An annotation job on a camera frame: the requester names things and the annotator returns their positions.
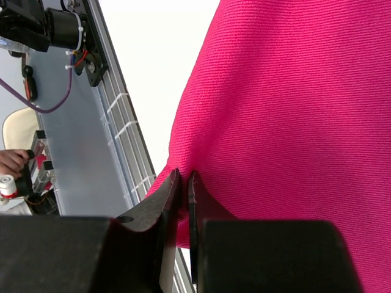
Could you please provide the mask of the pink trousers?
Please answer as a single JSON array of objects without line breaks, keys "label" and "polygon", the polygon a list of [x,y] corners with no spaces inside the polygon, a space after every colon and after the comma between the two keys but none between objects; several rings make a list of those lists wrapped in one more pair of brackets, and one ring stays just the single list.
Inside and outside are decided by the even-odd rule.
[{"label": "pink trousers", "polygon": [[390,2],[221,1],[156,190],[196,170],[241,219],[323,219],[390,291]]}]

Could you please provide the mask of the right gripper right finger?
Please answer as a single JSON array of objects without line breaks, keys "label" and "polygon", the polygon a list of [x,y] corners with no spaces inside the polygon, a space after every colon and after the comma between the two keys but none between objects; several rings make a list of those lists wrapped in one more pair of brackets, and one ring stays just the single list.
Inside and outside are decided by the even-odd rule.
[{"label": "right gripper right finger", "polygon": [[193,172],[191,278],[199,292],[361,292],[346,242],[322,220],[240,220]]}]

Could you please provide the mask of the operator hand behind table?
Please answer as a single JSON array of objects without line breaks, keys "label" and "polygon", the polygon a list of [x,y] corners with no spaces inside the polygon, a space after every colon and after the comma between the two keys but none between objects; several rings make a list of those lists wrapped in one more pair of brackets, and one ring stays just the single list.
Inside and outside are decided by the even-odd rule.
[{"label": "operator hand behind table", "polygon": [[29,154],[26,150],[1,150],[0,172],[2,175],[12,175],[14,178],[19,178],[28,161]]}]

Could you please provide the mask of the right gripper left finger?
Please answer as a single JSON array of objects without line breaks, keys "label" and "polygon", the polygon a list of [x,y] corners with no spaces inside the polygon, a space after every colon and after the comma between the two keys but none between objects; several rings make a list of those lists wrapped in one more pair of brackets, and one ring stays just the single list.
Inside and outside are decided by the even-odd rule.
[{"label": "right gripper left finger", "polygon": [[171,292],[180,174],[117,218],[1,217],[2,292]]}]

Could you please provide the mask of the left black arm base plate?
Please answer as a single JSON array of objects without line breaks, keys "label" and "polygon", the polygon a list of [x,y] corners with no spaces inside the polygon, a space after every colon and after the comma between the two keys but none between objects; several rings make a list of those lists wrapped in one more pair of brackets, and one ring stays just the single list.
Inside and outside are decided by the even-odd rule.
[{"label": "left black arm base plate", "polygon": [[73,6],[73,12],[81,17],[86,31],[82,38],[82,47],[76,57],[74,72],[78,76],[85,73],[90,86],[96,87],[102,81],[104,73],[108,69],[108,63],[92,4],[93,1],[75,1]]}]

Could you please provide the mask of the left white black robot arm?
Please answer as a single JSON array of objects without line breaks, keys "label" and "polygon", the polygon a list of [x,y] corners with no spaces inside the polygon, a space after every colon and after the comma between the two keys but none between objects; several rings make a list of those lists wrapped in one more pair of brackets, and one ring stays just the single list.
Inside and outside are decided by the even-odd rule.
[{"label": "left white black robot arm", "polygon": [[1,1],[1,48],[28,53],[53,46],[79,51],[86,42],[84,16],[44,8],[42,1]]}]

